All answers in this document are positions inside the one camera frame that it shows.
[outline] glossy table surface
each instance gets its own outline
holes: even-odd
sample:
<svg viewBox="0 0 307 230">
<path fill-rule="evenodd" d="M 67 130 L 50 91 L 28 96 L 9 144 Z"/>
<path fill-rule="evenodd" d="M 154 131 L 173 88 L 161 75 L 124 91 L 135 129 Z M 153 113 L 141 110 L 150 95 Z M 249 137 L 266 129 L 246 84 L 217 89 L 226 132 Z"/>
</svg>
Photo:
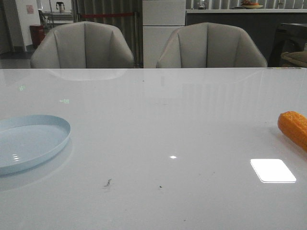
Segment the glossy table surface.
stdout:
<svg viewBox="0 0 307 230">
<path fill-rule="evenodd" d="M 0 229 L 306 229 L 307 154 L 277 127 L 307 116 L 306 69 L 2 69 L 0 96 L 0 119 L 71 125 L 56 157 L 0 176 Z"/>
</svg>

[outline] orange corn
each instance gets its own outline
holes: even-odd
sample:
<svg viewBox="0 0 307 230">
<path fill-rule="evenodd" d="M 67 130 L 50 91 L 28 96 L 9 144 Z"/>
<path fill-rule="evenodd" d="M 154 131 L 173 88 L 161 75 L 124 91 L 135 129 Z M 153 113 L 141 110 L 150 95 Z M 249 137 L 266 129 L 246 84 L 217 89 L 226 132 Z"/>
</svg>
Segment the orange corn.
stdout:
<svg viewBox="0 0 307 230">
<path fill-rule="evenodd" d="M 307 151 L 307 119 L 294 111 L 280 114 L 278 128 L 295 144 Z"/>
</svg>

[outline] gray armchair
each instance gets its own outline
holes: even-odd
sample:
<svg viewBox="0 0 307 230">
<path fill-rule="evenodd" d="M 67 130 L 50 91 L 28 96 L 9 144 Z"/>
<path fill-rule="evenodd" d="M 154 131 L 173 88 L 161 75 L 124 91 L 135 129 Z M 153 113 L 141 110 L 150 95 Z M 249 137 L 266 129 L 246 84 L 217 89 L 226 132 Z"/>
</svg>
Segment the gray armchair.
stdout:
<svg viewBox="0 0 307 230">
<path fill-rule="evenodd" d="M 175 30 L 157 68 L 267 67 L 267 61 L 241 28 L 200 23 Z"/>
<path fill-rule="evenodd" d="M 133 54 L 111 25 L 79 22 L 53 28 L 31 57 L 37 69 L 132 68 Z"/>
</svg>

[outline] red trash can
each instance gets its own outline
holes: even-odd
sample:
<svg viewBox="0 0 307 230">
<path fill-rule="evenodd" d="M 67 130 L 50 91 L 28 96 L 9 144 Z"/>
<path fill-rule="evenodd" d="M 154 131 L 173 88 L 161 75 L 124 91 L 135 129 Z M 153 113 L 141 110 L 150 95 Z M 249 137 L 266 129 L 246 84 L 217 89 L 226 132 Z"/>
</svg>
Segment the red trash can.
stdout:
<svg viewBox="0 0 307 230">
<path fill-rule="evenodd" d="M 44 27 L 42 25 L 31 25 L 30 32 L 31 32 L 33 47 L 37 48 L 45 38 Z"/>
</svg>

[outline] red rope barrier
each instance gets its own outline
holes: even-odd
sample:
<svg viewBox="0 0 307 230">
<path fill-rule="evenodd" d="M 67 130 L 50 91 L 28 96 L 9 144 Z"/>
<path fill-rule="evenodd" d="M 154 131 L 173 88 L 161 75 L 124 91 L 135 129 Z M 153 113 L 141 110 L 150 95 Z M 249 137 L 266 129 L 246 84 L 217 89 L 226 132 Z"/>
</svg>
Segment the red rope barrier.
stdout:
<svg viewBox="0 0 307 230">
<path fill-rule="evenodd" d="M 133 16 L 134 12 L 131 13 L 111 13 L 111 14 L 81 14 L 82 18 L 114 18 L 114 17 L 127 17 Z"/>
</svg>

